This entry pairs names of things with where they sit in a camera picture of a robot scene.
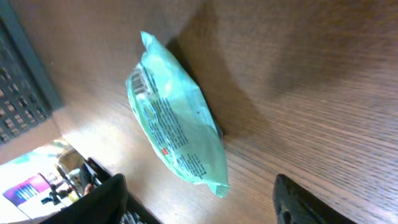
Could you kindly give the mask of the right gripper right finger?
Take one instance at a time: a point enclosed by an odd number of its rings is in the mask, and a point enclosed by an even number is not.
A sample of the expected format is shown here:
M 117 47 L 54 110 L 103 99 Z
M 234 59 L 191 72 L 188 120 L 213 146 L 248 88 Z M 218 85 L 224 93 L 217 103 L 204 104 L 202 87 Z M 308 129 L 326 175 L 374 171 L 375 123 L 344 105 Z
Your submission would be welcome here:
M 284 174 L 276 176 L 272 197 L 278 224 L 355 224 Z

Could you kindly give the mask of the mint toilet wipes pack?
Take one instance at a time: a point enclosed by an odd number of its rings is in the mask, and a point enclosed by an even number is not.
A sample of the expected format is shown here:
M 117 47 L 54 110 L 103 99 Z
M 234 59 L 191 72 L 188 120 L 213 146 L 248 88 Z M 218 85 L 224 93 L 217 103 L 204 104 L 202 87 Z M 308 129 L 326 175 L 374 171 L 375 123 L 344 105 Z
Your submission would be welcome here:
M 126 80 L 132 112 L 153 150 L 182 180 L 228 194 L 221 132 L 200 87 L 154 35 L 141 32 L 145 51 Z

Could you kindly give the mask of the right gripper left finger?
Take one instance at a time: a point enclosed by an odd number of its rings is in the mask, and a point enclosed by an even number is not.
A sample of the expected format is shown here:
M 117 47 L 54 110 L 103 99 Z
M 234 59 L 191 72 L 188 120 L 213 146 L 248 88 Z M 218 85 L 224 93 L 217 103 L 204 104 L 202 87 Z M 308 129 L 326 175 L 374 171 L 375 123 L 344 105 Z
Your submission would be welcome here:
M 42 224 L 119 223 L 126 211 L 127 201 L 125 177 L 116 174 L 71 206 L 42 221 Z

